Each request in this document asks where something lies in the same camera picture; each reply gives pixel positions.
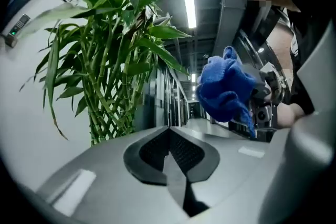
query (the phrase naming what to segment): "white wall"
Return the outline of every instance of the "white wall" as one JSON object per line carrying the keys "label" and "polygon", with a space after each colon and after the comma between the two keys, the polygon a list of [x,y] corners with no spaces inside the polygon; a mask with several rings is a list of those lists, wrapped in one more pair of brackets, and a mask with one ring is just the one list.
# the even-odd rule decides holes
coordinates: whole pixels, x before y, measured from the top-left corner
{"label": "white wall", "polygon": [[[30,1],[3,33],[8,33],[22,14],[34,18],[62,3],[61,0]],[[18,92],[45,55],[37,51],[46,47],[47,38],[48,33],[41,30],[20,40],[14,49],[4,45],[3,39],[0,40],[0,153],[12,176],[32,190],[36,190],[53,172],[90,147],[87,111],[74,119],[70,100],[55,103],[58,124],[69,138],[66,141],[54,127],[47,104],[43,111],[43,85],[29,83]],[[61,91],[57,89],[55,97]],[[74,109],[79,98],[75,100]]]}

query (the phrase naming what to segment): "fluorescent light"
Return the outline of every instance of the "fluorescent light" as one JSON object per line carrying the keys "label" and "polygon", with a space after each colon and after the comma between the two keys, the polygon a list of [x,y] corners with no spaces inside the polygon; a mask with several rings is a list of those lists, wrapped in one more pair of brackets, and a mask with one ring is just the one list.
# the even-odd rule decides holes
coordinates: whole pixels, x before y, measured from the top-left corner
{"label": "fluorescent light", "polygon": [[187,10],[188,27],[196,27],[196,14],[195,14],[195,2],[194,0],[184,0],[185,8]]}

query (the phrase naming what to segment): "person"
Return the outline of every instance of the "person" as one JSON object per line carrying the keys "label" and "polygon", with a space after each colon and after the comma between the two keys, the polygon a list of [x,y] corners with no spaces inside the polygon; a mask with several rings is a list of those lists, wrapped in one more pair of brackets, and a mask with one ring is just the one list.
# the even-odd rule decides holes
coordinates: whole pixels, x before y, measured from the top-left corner
{"label": "person", "polygon": [[293,63],[293,84],[290,104],[278,105],[279,127],[291,127],[296,120],[314,111],[313,104],[298,78],[297,72],[318,44],[334,15],[332,0],[248,0],[285,7],[295,36],[290,55]]}

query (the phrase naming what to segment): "bamboo plant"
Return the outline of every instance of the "bamboo plant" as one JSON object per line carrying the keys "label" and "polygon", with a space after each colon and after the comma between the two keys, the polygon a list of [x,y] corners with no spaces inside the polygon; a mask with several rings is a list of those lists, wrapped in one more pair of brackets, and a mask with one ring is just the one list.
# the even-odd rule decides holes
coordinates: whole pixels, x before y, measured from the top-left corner
{"label": "bamboo plant", "polygon": [[[87,108],[91,145],[134,132],[134,115],[142,88],[158,58],[169,67],[186,73],[164,48],[163,39],[189,35],[170,26],[171,18],[158,25],[157,0],[83,0],[87,7],[64,3],[43,12],[19,34],[37,31],[45,23],[57,21],[50,32],[48,50],[37,66],[36,76],[46,72],[43,107],[48,95],[54,124],[60,130],[53,109],[54,88],[64,86],[57,98],[82,94],[75,116]],[[84,25],[60,23],[67,18],[85,18]]]}

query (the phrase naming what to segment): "blue cloth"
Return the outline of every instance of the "blue cloth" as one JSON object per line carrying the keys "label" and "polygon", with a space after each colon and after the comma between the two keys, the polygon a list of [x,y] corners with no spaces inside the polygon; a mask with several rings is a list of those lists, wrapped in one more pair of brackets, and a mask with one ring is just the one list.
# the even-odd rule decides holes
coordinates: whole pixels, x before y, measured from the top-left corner
{"label": "blue cloth", "polygon": [[239,114],[251,135],[255,136],[253,122],[244,103],[250,98],[256,80],[241,70],[233,47],[226,47],[223,57],[208,59],[198,83],[197,98],[211,117],[219,122],[228,122]]}

